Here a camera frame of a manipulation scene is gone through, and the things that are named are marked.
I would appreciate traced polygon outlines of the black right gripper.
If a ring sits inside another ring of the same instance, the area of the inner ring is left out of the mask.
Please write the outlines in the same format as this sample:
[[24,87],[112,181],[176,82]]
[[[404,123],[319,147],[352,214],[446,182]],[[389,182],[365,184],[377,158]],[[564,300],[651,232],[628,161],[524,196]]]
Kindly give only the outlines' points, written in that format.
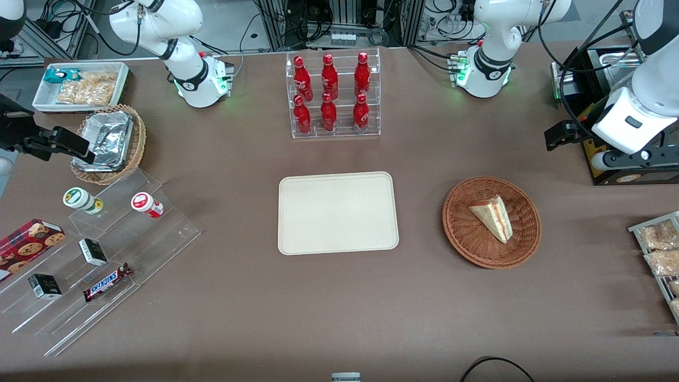
[[[37,124],[33,111],[12,101],[1,94],[1,148],[14,151],[14,146],[22,144],[27,137],[37,134]],[[53,154],[66,154],[70,157],[93,163],[95,154],[89,149],[90,141],[61,126],[51,130],[43,129],[32,139],[32,155],[48,161]]]

